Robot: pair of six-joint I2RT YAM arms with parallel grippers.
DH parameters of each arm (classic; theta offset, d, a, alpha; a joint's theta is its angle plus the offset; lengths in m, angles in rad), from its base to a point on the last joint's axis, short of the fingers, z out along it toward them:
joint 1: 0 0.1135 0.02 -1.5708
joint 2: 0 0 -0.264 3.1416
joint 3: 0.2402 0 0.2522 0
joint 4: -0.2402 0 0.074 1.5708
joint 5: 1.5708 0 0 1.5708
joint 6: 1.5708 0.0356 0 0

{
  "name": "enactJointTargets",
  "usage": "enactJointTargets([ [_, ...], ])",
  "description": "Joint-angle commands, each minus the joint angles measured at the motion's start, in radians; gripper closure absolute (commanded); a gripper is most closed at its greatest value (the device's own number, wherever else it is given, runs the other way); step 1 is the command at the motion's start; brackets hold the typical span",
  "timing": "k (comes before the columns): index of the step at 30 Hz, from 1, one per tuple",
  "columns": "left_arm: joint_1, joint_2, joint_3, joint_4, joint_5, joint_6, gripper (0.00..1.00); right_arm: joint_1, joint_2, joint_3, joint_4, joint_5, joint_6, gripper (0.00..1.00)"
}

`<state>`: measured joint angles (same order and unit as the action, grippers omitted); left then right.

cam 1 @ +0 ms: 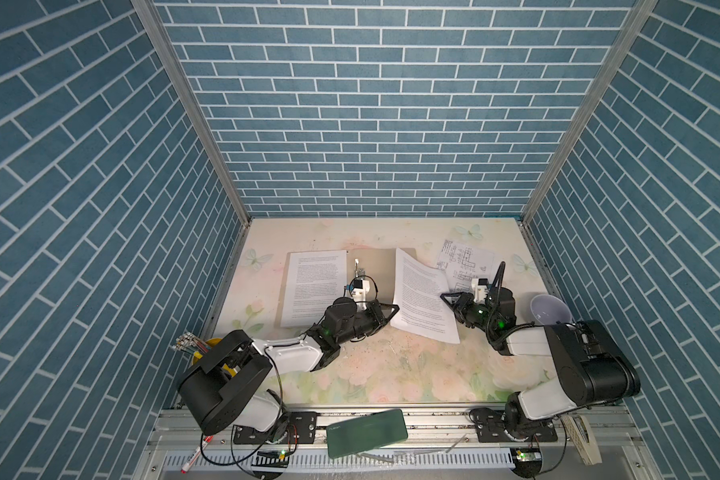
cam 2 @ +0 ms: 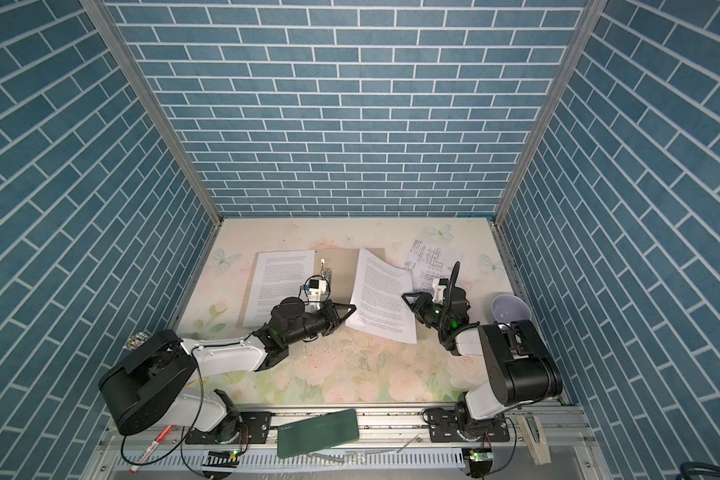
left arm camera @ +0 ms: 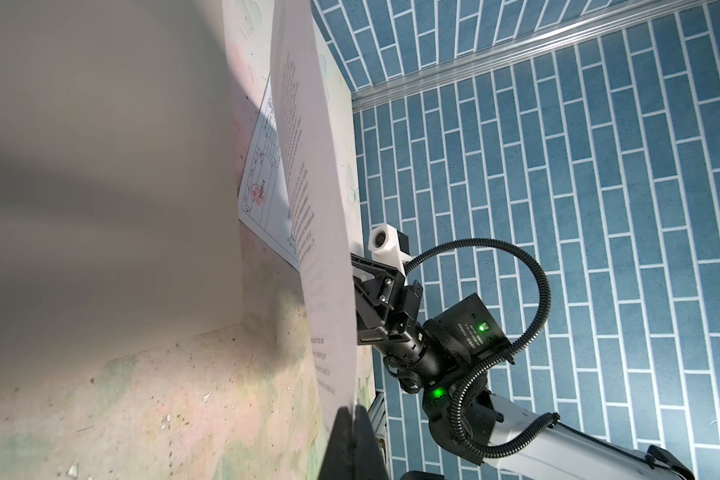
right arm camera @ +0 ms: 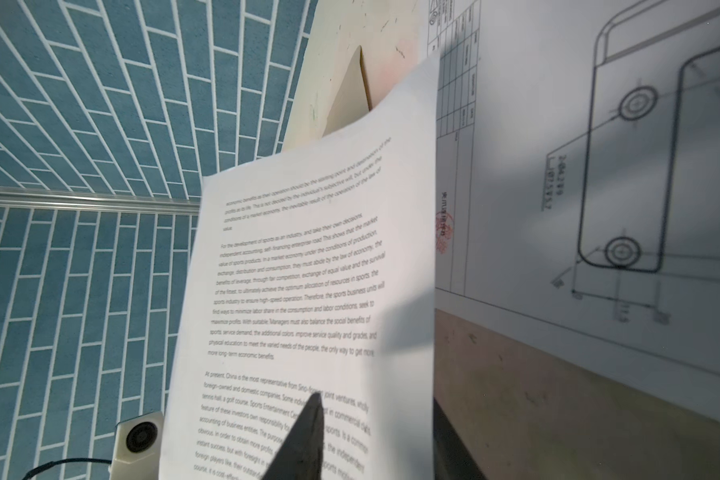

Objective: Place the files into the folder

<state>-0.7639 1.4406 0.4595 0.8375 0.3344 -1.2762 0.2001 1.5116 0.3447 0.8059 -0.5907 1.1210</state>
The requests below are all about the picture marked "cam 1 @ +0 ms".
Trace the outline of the printed text sheet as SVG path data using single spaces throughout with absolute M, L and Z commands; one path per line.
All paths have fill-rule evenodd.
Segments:
M 347 277 L 345 250 L 293 252 L 288 255 L 280 325 L 308 327 L 344 295 Z
M 457 322 L 440 298 L 448 292 L 445 273 L 421 264 L 398 248 L 395 252 L 395 285 L 393 303 L 399 311 L 390 323 L 410 334 L 438 342 L 460 343 Z

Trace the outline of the beige paper folder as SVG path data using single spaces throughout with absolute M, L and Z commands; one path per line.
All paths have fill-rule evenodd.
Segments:
M 310 326 L 340 297 L 364 310 L 366 303 L 394 297 L 396 250 L 295 252 L 287 256 L 276 321 L 284 328 Z

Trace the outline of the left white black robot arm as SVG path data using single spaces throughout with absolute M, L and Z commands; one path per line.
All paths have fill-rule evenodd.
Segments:
M 378 300 L 340 297 L 297 337 L 262 340 L 234 330 L 180 376 L 176 390 L 204 435 L 231 425 L 268 432 L 283 422 L 286 407 L 281 396 L 257 393 L 267 378 L 327 367 L 344 344 L 375 335 L 399 310 Z

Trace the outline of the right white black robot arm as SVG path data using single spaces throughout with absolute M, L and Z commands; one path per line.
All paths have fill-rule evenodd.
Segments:
M 552 359 L 556 376 L 512 393 L 501 414 L 471 412 L 475 423 L 494 437 L 541 438 L 553 433 L 553 419 L 559 415 L 617 402 L 641 390 L 636 369 L 597 320 L 519 323 L 513 293 L 498 279 L 491 284 L 478 279 L 472 291 L 442 293 L 440 299 L 457 322 L 484 332 L 500 356 Z

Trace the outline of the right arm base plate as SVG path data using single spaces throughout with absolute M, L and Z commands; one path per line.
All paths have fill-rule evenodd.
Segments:
M 468 418 L 475 426 L 480 443 L 549 443 L 558 440 L 550 419 L 530 420 L 519 410 L 475 408 L 469 412 Z

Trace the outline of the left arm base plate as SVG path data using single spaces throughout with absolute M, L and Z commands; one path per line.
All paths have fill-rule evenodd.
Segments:
M 233 443 L 236 445 L 313 444 L 317 417 L 314 411 L 289 411 L 282 414 L 272 427 L 263 431 L 236 425 L 233 430 Z

